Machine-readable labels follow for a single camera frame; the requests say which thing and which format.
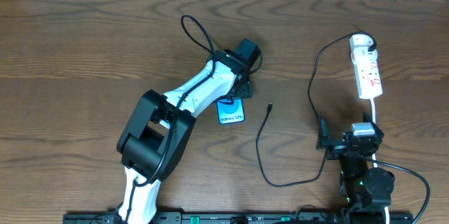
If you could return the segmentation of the Samsung Galaxy smartphone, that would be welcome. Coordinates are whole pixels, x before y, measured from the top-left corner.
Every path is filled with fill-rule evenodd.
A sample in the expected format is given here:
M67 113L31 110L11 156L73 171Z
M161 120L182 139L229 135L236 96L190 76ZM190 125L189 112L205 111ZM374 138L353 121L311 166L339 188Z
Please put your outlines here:
M218 100L217 115L220 124L243 122L245 120L245 112L242 99Z

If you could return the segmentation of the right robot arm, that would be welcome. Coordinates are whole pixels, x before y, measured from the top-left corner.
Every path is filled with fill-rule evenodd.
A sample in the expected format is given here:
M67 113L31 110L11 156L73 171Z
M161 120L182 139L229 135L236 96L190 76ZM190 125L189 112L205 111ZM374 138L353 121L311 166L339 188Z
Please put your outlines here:
M342 223L386 223L385 208L391 204L394 189L393 173L380 167L369 167L368 160L377 152L384 133L363 114L363 121L351 125L340 140L332 140L326 119L319 119L316 148L326 151L327 160L340 163L340 192L348 200L348 207L339 210Z

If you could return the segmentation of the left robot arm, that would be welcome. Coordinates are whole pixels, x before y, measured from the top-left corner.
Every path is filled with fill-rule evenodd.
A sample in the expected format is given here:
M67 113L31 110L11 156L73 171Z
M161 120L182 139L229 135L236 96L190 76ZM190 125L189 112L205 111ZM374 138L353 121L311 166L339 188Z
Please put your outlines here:
M252 96L249 76L261 50L243 39L236 50L216 51L206 66L182 86L138 101L118 143L126 191L115 223L150 223L162 183L182 158L196 118L212 103L233 105Z

